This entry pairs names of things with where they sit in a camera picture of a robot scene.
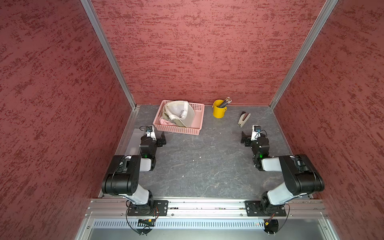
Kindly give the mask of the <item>white Colorado baseball cap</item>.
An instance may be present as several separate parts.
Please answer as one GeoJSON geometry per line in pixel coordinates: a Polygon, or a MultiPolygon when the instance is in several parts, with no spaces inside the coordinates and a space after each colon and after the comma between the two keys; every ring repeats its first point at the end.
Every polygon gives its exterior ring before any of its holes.
{"type": "Polygon", "coordinates": [[[188,101],[171,101],[163,107],[163,118],[178,127],[190,128],[195,118],[195,111],[188,101]]]}

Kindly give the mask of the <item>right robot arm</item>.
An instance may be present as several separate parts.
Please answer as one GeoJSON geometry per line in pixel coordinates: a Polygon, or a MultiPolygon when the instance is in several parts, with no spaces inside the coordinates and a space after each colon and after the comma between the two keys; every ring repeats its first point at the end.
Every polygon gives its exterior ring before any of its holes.
{"type": "Polygon", "coordinates": [[[325,189],[325,182],[306,155],[269,156],[269,139],[266,134],[242,133],[241,143],[253,152],[253,163],[261,172],[280,172],[284,182],[266,191],[258,201],[245,201],[249,217],[285,217],[285,204],[325,189]]]}

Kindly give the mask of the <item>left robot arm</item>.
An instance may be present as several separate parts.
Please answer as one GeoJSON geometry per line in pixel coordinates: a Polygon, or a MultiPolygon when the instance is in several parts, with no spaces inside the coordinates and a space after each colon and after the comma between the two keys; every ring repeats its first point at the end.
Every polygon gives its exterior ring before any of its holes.
{"type": "Polygon", "coordinates": [[[155,200],[152,192],[139,184],[140,173],[154,170],[157,148],[166,143],[164,133],[158,140],[147,134],[141,137],[139,154],[113,157],[102,182],[102,192],[126,199],[128,216],[167,215],[169,202],[155,200]]]}

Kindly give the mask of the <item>pink cloth in basket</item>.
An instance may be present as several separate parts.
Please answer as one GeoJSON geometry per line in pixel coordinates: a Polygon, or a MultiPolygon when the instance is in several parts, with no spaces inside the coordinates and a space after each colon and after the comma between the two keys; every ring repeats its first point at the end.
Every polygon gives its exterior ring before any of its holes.
{"type": "Polygon", "coordinates": [[[160,118],[160,124],[161,125],[165,125],[165,126],[175,126],[176,124],[167,120],[167,119],[164,119],[164,118],[160,118]]]}

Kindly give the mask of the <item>beige stapler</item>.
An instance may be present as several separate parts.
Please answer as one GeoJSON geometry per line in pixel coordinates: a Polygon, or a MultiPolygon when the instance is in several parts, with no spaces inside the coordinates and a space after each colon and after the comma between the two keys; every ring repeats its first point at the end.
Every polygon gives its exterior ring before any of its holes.
{"type": "Polygon", "coordinates": [[[248,121],[250,116],[251,116],[250,113],[242,112],[238,121],[238,126],[242,128],[245,125],[245,123],[248,121]]]}

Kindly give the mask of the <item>pink plastic basket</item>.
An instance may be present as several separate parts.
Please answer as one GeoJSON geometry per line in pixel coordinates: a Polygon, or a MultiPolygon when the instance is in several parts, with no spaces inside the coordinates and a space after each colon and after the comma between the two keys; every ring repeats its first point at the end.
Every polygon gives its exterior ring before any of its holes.
{"type": "Polygon", "coordinates": [[[188,101],[163,100],[153,125],[158,131],[199,135],[205,105],[188,101]]]}

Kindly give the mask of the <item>yellow pencil cup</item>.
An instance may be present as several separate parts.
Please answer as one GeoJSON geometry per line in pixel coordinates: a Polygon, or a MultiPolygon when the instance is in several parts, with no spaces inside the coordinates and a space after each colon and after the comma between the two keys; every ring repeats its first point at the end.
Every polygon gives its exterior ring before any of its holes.
{"type": "Polygon", "coordinates": [[[225,116],[225,113],[226,113],[226,110],[227,108],[224,107],[224,108],[220,108],[220,105],[222,103],[224,103],[225,101],[224,100],[216,100],[214,103],[213,103],[213,116],[217,119],[221,119],[225,116]]]}

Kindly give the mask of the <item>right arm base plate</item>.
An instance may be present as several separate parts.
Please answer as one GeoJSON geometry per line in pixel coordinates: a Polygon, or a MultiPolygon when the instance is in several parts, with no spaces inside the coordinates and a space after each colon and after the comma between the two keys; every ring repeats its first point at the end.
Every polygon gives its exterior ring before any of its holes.
{"type": "Polygon", "coordinates": [[[283,205],[272,205],[265,201],[245,201],[245,209],[248,217],[286,217],[287,213],[283,205]]]}

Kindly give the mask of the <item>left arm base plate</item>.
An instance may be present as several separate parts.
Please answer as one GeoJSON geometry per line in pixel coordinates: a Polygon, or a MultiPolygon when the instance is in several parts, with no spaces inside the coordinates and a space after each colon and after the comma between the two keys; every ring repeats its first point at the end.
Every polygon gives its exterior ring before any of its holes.
{"type": "Polygon", "coordinates": [[[135,217],[164,217],[168,214],[169,201],[154,200],[147,205],[130,205],[127,209],[127,216],[135,217]]]}

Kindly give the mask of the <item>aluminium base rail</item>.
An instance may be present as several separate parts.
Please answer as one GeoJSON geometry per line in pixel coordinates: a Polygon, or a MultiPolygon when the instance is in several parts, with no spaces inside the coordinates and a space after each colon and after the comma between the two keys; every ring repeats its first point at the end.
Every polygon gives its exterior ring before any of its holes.
{"type": "MultiPolygon", "coordinates": [[[[296,199],[285,204],[286,217],[248,217],[243,199],[158,198],[169,201],[168,214],[163,219],[328,219],[322,200],[296,199]]],[[[123,218],[127,202],[121,198],[92,199],[86,218],[123,218]]]]}

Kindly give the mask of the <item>left corner aluminium post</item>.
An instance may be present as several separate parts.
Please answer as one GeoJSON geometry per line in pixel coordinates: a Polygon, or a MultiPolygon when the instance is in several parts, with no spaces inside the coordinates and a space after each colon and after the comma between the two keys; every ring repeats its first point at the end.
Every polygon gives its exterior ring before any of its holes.
{"type": "Polygon", "coordinates": [[[88,16],[88,19],[90,20],[92,27],[99,39],[99,42],[101,43],[103,50],[105,51],[105,54],[113,68],[113,71],[123,89],[124,94],[126,95],[126,98],[129,101],[129,104],[133,110],[137,108],[137,104],[134,100],[134,97],[127,85],[127,82],[125,80],[125,77],[120,69],[120,66],[118,64],[118,61],[116,59],[115,54],[113,53],[112,47],[107,39],[107,36],[103,30],[103,27],[100,23],[100,20],[97,16],[96,10],[92,4],[92,1],[90,0],[81,0],[81,4],[88,16]]]}

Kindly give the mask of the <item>corner aluminium post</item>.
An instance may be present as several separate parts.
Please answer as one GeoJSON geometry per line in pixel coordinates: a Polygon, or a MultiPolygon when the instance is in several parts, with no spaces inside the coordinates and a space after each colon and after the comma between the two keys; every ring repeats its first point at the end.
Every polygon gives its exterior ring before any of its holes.
{"type": "Polygon", "coordinates": [[[325,4],[323,5],[322,9],[320,10],[313,26],[311,27],[306,39],[304,40],[294,62],[292,63],[289,71],[287,72],[284,80],[282,81],[278,91],[276,92],[275,96],[273,97],[270,108],[272,110],[275,109],[277,106],[279,100],[283,96],[283,93],[289,86],[291,80],[295,76],[297,70],[299,69],[300,65],[302,64],[303,60],[305,59],[307,53],[311,49],[312,45],[314,44],[316,38],[318,37],[319,33],[321,32],[323,26],[325,25],[326,21],[328,20],[329,16],[331,15],[332,11],[334,10],[335,6],[337,5],[338,0],[326,0],[325,4]]]}
{"type": "Polygon", "coordinates": [[[103,27],[100,23],[100,20],[97,16],[96,10],[92,4],[92,1],[90,0],[81,0],[81,4],[88,16],[88,19],[90,20],[92,27],[99,39],[99,42],[101,43],[103,50],[105,51],[105,54],[113,68],[113,71],[123,89],[124,94],[126,95],[126,98],[129,101],[129,104],[133,110],[137,108],[137,104],[134,100],[134,97],[127,85],[127,82],[125,80],[125,77],[120,69],[120,66],[118,64],[118,61],[116,59],[115,54],[113,53],[112,47],[107,39],[107,36],[103,30],[103,27]]]}

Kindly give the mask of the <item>right corner aluminium post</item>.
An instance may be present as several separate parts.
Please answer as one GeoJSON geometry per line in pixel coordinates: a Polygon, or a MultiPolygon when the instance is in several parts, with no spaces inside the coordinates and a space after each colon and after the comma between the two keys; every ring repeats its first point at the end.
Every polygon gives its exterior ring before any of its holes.
{"type": "Polygon", "coordinates": [[[304,40],[294,62],[292,63],[289,71],[287,72],[284,80],[282,81],[278,91],[276,92],[275,96],[273,97],[270,108],[272,110],[275,109],[277,106],[279,100],[283,96],[283,93],[289,86],[291,80],[295,76],[297,70],[299,69],[300,65],[302,64],[303,60],[305,59],[307,53],[311,49],[312,45],[314,44],[316,38],[318,37],[319,33],[321,32],[323,26],[325,25],[326,21],[328,20],[329,16],[331,15],[332,11],[334,10],[335,6],[337,5],[338,0],[326,0],[325,4],[323,5],[322,9],[320,10],[313,26],[311,27],[306,39],[304,40]]]}

